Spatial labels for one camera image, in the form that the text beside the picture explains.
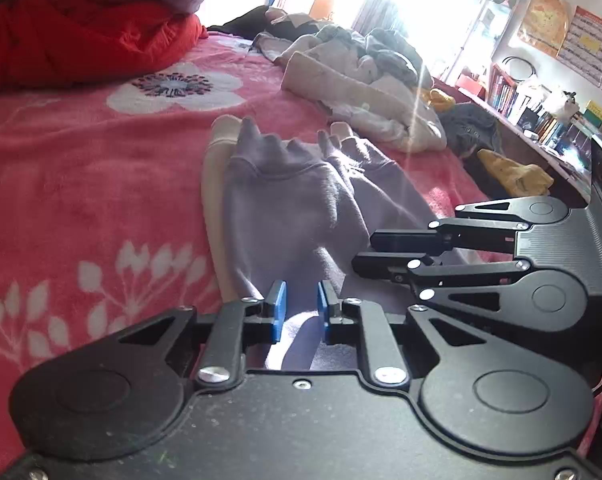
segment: shelf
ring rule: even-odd
[[[459,91],[472,100],[473,103],[483,108],[486,112],[488,112],[491,116],[495,117],[501,124],[506,126],[513,134],[517,135],[523,142],[525,142],[531,149],[535,152],[539,153],[540,156],[559,174],[564,180],[568,182],[572,187],[574,187],[577,192],[584,198],[586,202],[590,202],[590,190],[584,189],[582,183],[580,183],[574,176],[569,174],[564,167],[561,165],[560,161],[556,156],[552,155],[550,152],[544,150],[538,143],[536,143],[532,139],[528,139],[524,134],[523,130],[512,124],[508,119],[497,110],[492,108],[488,103],[482,101],[477,96],[472,95],[470,92],[464,91],[464,89],[460,88]]]

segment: yellow cloth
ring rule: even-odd
[[[436,112],[446,112],[457,104],[454,97],[447,95],[446,92],[442,92],[437,88],[433,88],[432,90],[419,88],[419,97],[425,104],[434,108]]]
[[[482,164],[511,196],[547,195],[554,179],[536,164],[523,166],[490,150],[479,150],[476,155]]]

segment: flower center pattern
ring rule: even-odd
[[[188,95],[203,95],[211,92],[213,85],[207,77],[194,74],[183,75],[178,72],[171,74],[148,74],[135,81],[132,85],[145,95],[152,97],[185,97]]]

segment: bed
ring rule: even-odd
[[[8,396],[25,370],[171,306],[219,307],[200,197],[214,119],[308,142],[326,127],[250,44],[210,34],[158,73],[0,93],[0,470],[22,451]],[[486,200],[449,150],[380,147],[437,216]]]

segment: yellow box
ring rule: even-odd
[[[602,108],[594,101],[588,101],[588,104],[585,107],[587,110],[590,110],[595,117],[598,117],[602,121]]]

